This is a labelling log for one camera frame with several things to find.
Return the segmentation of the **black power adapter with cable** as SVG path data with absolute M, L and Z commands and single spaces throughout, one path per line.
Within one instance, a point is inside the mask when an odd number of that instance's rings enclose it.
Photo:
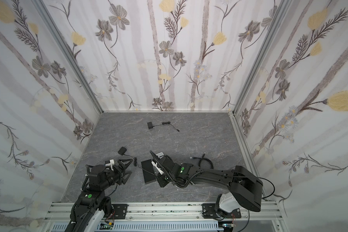
M 138 168 L 142 169 L 144 172 L 146 172 L 146 173 L 148 173 L 148 174 L 151 174 L 151 172 L 149 172 L 149 171 L 143 169 L 142 167 L 140 167 L 140 166 L 138 165 L 138 160 L 137 160 L 136 157 L 131 156 L 131 155 L 127 154 L 126 152 L 127 152 L 127 148 L 126 148 L 126 147 L 121 147 L 121 148 L 118 150 L 118 154 L 119 154 L 119 155 L 121 155 L 121 156 L 128 156 L 128 157 L 130 157 L 130 158 L 133 159 L 133 165 L 134 165 L 134 167 L 138 167 Z

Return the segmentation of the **black network switch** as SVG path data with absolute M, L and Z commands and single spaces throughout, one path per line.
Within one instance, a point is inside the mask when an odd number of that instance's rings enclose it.
M 154 167 L 153 167 L 151 162 L 152 162 L 151 159 L 141 162 L 145 184 L 150 184 L 150 183 L 156 182 L 155 171 L 154 171 Z

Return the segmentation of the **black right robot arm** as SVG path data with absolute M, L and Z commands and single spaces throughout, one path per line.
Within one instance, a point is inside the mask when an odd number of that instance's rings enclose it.
M 153 151 L 150 154 L 162 188 L 171 183 L 182 189 L 189 185 L 209 185 L 228 191 L 217 197 L 213 219 L 225 219 L 241 207 L 252 212 L 261 211 L 263 182 L 246 168 L 237 165 L 230 170 L 204 169 L 190 163 L 175 163 L 169 156 Z

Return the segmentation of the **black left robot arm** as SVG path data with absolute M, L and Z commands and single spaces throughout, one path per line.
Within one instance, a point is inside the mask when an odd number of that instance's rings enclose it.
M 105 190 L 126 184 L 131 172 L 126 169 L 133 159 L 108 160 L 104 164 L 87 165 L 86 178 L 81 193 L 73 204 L 67 232 L 93 232 L 103 218 L 114 214 L 110 196 Z

